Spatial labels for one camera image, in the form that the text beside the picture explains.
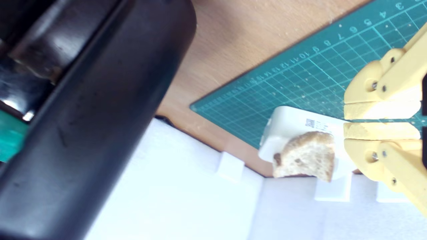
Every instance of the piece of bread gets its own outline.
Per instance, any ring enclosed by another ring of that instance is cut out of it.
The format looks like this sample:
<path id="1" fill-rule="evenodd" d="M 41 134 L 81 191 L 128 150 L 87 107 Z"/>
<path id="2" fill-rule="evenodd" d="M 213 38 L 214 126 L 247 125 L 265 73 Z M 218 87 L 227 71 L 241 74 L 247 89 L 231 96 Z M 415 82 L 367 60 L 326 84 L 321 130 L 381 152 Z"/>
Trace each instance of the piece of bread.
<path id="1" fill-rule="evenodd" d="M 358 102 L 344 105 L 344 118 L 352 119 L 407 119 L 421 108 L 421 102 Z"/>
<path id="2" fill-rule="evenodd" d="M 420 139 L 410 123 L 344 123 L 344 138 L 361 140 Z"/>
<path id="3" fill-rule="evenodd" d="M 324 132 L 307 132 L 291 139 L 282 153 L 275 155 L 275 178 L 305 174 L 330 182 L 335 158 L 334 139 Z"/>

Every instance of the green object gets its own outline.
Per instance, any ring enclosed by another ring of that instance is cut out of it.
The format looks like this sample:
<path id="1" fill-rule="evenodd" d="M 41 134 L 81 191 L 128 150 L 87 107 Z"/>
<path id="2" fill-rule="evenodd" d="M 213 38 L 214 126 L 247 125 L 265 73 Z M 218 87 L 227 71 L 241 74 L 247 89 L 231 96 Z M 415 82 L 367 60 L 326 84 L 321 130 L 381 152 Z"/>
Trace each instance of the green object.
<path id="1" fill-rule="evenodd" d="M 357 72 L 403 47 L 426 21 L 426 0 L 375 0 L 190 108 L 255 148 L 280 105 L 343 119 L 344 91 Z M 400 121 L 421 129 L 426 120 L 419 112 Z"/>
<path id="2" fill-rule="evenodd" d="M 21 148 L 28 125 L 0 111 L 0 161 L 7 162 Z"/>

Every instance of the bolt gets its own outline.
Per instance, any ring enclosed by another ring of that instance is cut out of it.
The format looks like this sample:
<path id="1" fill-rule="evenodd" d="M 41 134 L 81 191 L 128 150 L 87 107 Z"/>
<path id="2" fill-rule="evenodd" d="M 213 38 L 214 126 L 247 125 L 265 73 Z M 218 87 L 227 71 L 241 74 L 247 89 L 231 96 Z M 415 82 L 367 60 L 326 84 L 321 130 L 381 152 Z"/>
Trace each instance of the bolt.
<path id="1" fill-rule="evenodd" d="M 372 160 L 374 160 L 375 162 L 378 161 L 378 155 L 376 152 L 372 153 Z"/>

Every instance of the printed numbers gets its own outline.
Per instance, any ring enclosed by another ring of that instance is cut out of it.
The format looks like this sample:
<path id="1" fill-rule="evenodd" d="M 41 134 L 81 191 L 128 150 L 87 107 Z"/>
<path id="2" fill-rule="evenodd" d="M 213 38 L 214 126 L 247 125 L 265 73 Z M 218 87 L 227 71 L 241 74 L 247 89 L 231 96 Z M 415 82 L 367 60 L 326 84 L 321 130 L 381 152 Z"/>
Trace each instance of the printed numbers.
<path id="1" fill-rule="evenodd" d="M 399 9 L 399 10 L 403 10 L 404 9 L 402 3 L 396 3 L 396 8 Z"/>
<path id="2" fill-rule="evenodd" d="M 353 27 L 353 26 L 352 26 L 352 27 L 350 28 L 350 32 L 352 32 L 352 33 L 356 33 L 356 32 L 357 32 L 357 28 L 355 28 L 355 27 Z"/>
<path id="3" fill-rule="evenodd" d="M 372 25 L 372 22 L 371 22 L 371 20 L 369 20 L 369 19 L 365 19 L 363 22 L 364 22 L 364 23 L 365 23 L 365 25 L 367 25 L 367 26 Z"/>

